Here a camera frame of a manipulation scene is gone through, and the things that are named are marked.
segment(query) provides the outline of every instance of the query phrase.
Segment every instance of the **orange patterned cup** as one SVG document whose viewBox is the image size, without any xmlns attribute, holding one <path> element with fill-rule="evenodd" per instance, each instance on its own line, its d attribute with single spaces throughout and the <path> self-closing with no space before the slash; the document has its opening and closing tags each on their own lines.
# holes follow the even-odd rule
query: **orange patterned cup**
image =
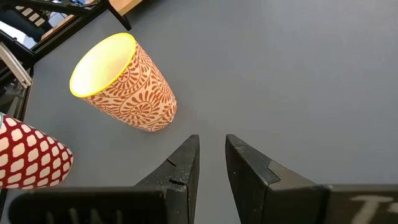
<svg viewBox="0 0 398 224">
<path fill-rule="evenodd" d="M 166 127 L 177 109 L 169 84 L 127 33 L 102 40 L 80 60 L 70 78 L 70 91 L 144 131 Z"/>
</svg>

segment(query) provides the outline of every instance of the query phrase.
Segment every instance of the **gray table surface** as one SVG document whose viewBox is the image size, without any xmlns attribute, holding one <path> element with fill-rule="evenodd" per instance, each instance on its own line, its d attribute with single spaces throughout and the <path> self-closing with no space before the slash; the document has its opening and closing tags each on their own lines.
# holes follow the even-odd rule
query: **gray table surface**
<svg viewBox="0 0 398 224">
<path fill-rule="evenodd" d="M 85 52 L 125 31 L 109 12 L 35 65 L 25 122 L 75 153 L 61 187 L 132 186 L 199 134 L 196 223 L 239 223 L 227 133 L 318 183 L 397 183 L 397 12 L 395 0 L 144 0 L 130 33 L 178 99 L 168 128 L 134 129 L 70 93 Z"/>
</svg>

